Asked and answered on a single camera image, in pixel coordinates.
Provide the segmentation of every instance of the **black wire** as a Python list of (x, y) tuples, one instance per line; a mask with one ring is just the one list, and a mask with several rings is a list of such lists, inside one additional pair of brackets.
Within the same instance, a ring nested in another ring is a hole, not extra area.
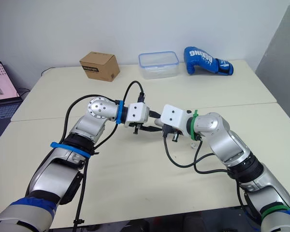
[(46, 72), (47, 70), (49, 70), (49, 69), (54, 69), (54, 68), (55, 68), (55, 67), (50, 67), (50, 68), (48, 68), (48, 69), (45, 69), (44, 71), (41, 72), (41, 76), (42, 76), (43, 73)]
[(76, 215), (75, 215), (74, 226), (73, 226), (72, 232), (76, 232), (77, 226), (79, 224), (78, 220), (79, 220), (79, 215), (81, 214), (81, 208), (82, 208), (82, 203), (83, 203), (84, 194), (85, 194), (88, 163), (89, 163), (89, 159), (86, 158), (86, 162), (85, 162), (85, 166), (84, 166), (84, 176), (83, 176), (83, 181), (82, 181), (81, 195), (80, 195), (79, 201), (78, 201), (78, 206), (77, 206), (77, 210), (76, 210)]
[(124, 103), (125, 103), (125, 101), (126, 101), (126, 98), (127, 98), (128, 92), (129, 92), (129, 90), (130, 90), (130, 88), (131, 88), (131, 86), (132, 86), (133, 84), (138, 84), (139, 87), (140, 87), (140, 89), (141, 89), (141, 92), (144, 93), (144, 91), (143, 91), (143, 87), (142, 87), (141, 83), (138, 82), (138, 81), (132, 81), (132, 82), (130, 83), (130, 85), (128, 85), (127, 90), (126, 90), (126, 92), (125, 92), (125, 95), (124, 95), (124, 98), (123, 98), (123, 102), (124, 102)]
[(30, 90), (29, 91), (26, 91), (26, 92), (23, 92), (21, 95), (19, 95), (20, 97), (22, 97), (25, 93), (29, 93), (30, 92)]
[[(143, 90), (143, 87), (142, 87), (142, 85), (141, 85), (141, 83), (140, 82), (138, 82), (138, 81), (132, 81), (129, 85), (128, 85), (128, 87), (127, 87), (127, 89), (126, 89), (126, 92), (125, 92), (125, 95), (124, 95), (124, 98), (123, 98), (123, 104), (125, 104), (125, 101), (126, 101), (126, 98), (127, 98), (127, 95), (128, 95), (128, 92), (129, 92), (129, 90), (130, 90), (130, 88), (131, 88), (131, 86), (133, 85), (133, 84), (138, 84), (139, 85), (139, 87), (140, 87), (140, 90), (141, 90), (141, 92), (142, 93), (144, 93), (144, 90)], [(107, 136), (102, 142), (100, 142), (98, 145), (96, 145), (95, 146), (95, 149), (97, 149), (99, 146), (101, 146), (102, 144), (104, 144), (114, 133), (115, 133), (115, 131), (117, 130), (117, 127), (118, 127), (118, 124), (115, 124), (115, 126), (114, 126), (114, 129), (112, 130), (112, 132), (109, 134), (109, 136)]]
[(105, 143), (109, 138), (111, 138), (112, 135), (115, 133), (117, 127), (118, 127), (118, 124), (116, 124), (116, 125), (114, 126), (114, 129), (113, 129), (113, 131), (109, 134), (109, 136), (107, 136), (107, 137), (106, 137), (102, 142), (100, 142), (98, 145), (95, 146), (95, 149), (97, 149), (99, 146), (101, 146), (102, 144), (104, 144), (104, 143)]
[(238, 201), (240, 202), (241, 208), (243, 209), (244, 213), (257, 225), (261, 225), (261, 223), (255, 218), (253, 217), (245, 208), (242, 198), (241, 198), (241, 194), (240, 194), (240, 183), (236, 180), (236, 193), (237, 193), (237, 198)]
[[(89, 98), (89, 97), (103, 97), (103, 98), (107, 98), (107, 97), (104, 97), (102, 95), (97, 95), (97, 94), (89, 94), (89, 95), (85, 95), (85, 96), (82, 96), (80, 97), (79, 99), (77, 99), (76, 101), (74, 101), (70, 107), (68, 108), (67, 110), (67, 113), (66, 113), (66, 116), (65, 116), (65, 120), (64, 120), (64, 126), (63, 126), (63, 133), (62, 133), (62, 137), (61, 137), (61, 140), (59, 141), (59, 143), (61, 144), (63, 142), (63, 140), (65, 139), (66, 137), (66, 134), (67, 134), (67, 127), (68, 127), (68, 121), (69, 121), (69, 115), (70, 115), (70, 111), (72, 110), (72, 108), (78, 103), (80, 102), (81, 100), (85, 99), (85, 98)], [(51, 156), (51, 154), (53, 153), (54, 149), (52, 149), (46, 156), (45, 158), (43, 159), (43, 161), (41, 162), (41, 164), (39, 165), (39, 167), (37, 168), (37, 170), (34, 172), (34, 174), (36, 174), (36, 172), (42, 167), (42, 165), (46, 162), (46, 160)], [(29, 194), (29, 186), (30, 186), (30, 182), (27, 186), (27, 190), (26, 190), (26, 195), (27, 196)]]
[(232, 174), (232, 172), (230, 170), (227, 170), (227, 169), (214, 169), (214, 170), (209, 170), (209, 171), (199, 171), (197, 169), (197, 163), (201, 160), (203, 160), (204, 158), (206, 157), (209, 157), (209, 156), (212, 156), (214, 155), (213, 153), (209, 153), (209, 154), (206, 154), (204, 156), (202, 156), (201, 158), (197, 159), (198, 157), (198, 154), (199, 154), (199, 151), (200, 151), (200, 148), (202, 146), (202, 141), (200, 141), (200, 144), (199, 144), (199, 147), (194, 155), (194, 160), (193, 160), (193, 168), (194, 170), (198, 173), (198, 174), (211, 174), (211, 173), (230, 173)]
[(98, 94), (88, 94), (88, 95), (85, 95), (85, 96), (82, 96), (80, 97), (79, 99), (77, 99), (76, 101), (74, 101), (70, 107), (68, 108), (67, 110), (67, 113), (66, 113), (66, 117), (64, 119), (64, 126), (63, 126), (63, 133), (62, 133), (62, 137), (59, 141), (59, 143), (61, 144), (63, 142), (63, 140), (65, 139), (66, 137), (66, 134), (67, 134), (67, 128), (68, 128), (68, 121), (69, 121), (69, 115), (70, 115), (70, 111), (72, 110), (72, 108), (78, 103), (80, 102), (81, 100), (85, 99), (85, 98), (90, 98), (90, 97), (103, 97), (103, 98), (106, 98), (108, 100), (110, 100), (111, 102), (115, 102), (114, 100), (110, 99), (110, 98), (107, 98), (105, 96), (102, 96), (102, 95), (98, 95)]
[(30, 91), (30, 89), (28, 89), (28, 88), (18, 88), (18, 89), (24, 89), (24, 90), (28, 90), (28, 91)]
[[(141, 89), (141, 92), (143, 93), (143, 88), (142, 85), (138, 82), (138, 81), (132, 81), (130, 83), (130, 85), (127, 87), (124, 99), (123, 99), (123, 104), (125, 104), (125, 100), (127, 97), (127, 94), (129, 92), (130, 87), (134, 84), (137, 83)], [(72, 103), (72, 105), (69, 107), (67, 114), (66, 114), (66, 120), (65, 120), (65, 126), (64, 126), (64, 133), (62, 135), (63, 139), (65, 138), (65, 134), (66, 134), (66, 128), (67, 128), (67, 124), (68, 124), (68, 118), (69, 118), (69, 113), (72, 109), (72, 107), (78, 102), (78, 100), (76, 100), (75, 102)], [(109, 138), (112, 137), (112, 135), (115, 133), (115, 131), (117, 130), (118, 124), (115, 124), (114, 129), (112, 130), (112, 132), (102, 141), (100, 142), (98, 145), (96, 145), (94, 147), (94, 149), (97, 149), (98, 147), (100, 147), (102, 144), (104, 144), (107, 140), (109, 140)], [(78, 226), (78, 220), (79, 220), (79, 215), (81, 212), (81, 208), (82, 208), (82, 203), (83, 203), (83, 198), (84, 198), (84, 193), (85, 193), (85, 184), (86, 184), (86, 176), (87, 176), (87, 166), (88, 166), (88, 160), (86, 161), (85, 167), (84, 167), (84, 177), (83, 177), (83, 182), (82, 182), (82, 189), (81, 189), (81, 196), (78, 202), (78, 206), (77, 206), (77, 210), (76, 210), (76, 216), (75, 216), (75, 220), (74, 220), (74, 226), (73, 226), (73, 231), (72, 232), (76, 232), (77, 226)]]
[(164, 148), (165, 148), (166, 155), (168, 156), (169, 160), (170, 160), (170, 161), (171, 161), (175, 166), (177, 166), (177, 167), (179, 167), (179, 168), (189, 168), (189, 167), (191, 167), (191, 166), (193, 166), (193, 165), (195, 164), (195, 163), (191, 163), (191, 164), (187, 164), (187, 165), (181, 165), (181, 164), (176, 163), (176, 162), (172, 159), (172, 157), (170, 156), (169, 149), (168, 149), (168, 145), (167, 145), (167, 143), (166, 143), (166, 137), (163, 137), (163, 142), (164, 142)]

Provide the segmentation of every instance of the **floor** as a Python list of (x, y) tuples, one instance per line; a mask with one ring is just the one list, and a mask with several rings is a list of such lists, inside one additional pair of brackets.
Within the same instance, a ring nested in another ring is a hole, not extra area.
[[(145, 218), (150, 232), (255, 232), (260, 227), (251, 222), (239, 208), (224, 208)], [(129, 221), (102, 224), (96, 232), (120, 232)], [(51, 232), (71, 232), (71, 228), (55, 229)], [(85, 228), (77, 232), (87, 232)]]

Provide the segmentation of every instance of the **white wall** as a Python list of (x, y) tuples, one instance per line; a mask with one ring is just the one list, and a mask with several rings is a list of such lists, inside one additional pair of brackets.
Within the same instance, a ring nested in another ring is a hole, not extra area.
[(290, 0), (0, 0), (0, 60), (20, 87), (88, 51), (137, 63), (186, 46), (256, 69)]

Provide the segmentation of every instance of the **cardboard box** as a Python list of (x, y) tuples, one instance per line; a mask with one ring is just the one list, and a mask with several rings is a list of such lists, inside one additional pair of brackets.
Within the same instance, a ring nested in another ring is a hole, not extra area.
[(79, 61), (88, 78), (113, 81), (120, 72), (115, 55), (89, 52)]

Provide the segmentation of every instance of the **green band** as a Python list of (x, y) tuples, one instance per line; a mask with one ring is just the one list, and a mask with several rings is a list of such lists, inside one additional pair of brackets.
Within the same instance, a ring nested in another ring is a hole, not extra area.
[(262, 213), (262, 220), (267, 216), (269, 215), (270, 213), (274, 212), (274, 211), (277, 211), (277, 210), (289, 210), (290, 208), (288, 206), (285, 206), (285, 205), (276, 205), (276, 206), (273, 206), (267, 210), (265, 210), (263, 213)]
[(193, 114), (193, 118), (192, 118), (191, 124), (190, 124), (190, 135), (191, 135), (191, 139), (192, 140), (196, 140), (195, 137), (194, 137), (194, 121), (195, 121), (197, 116), (199, 116), (198, 115), (198, 110), (195, 110), (194, 114)]

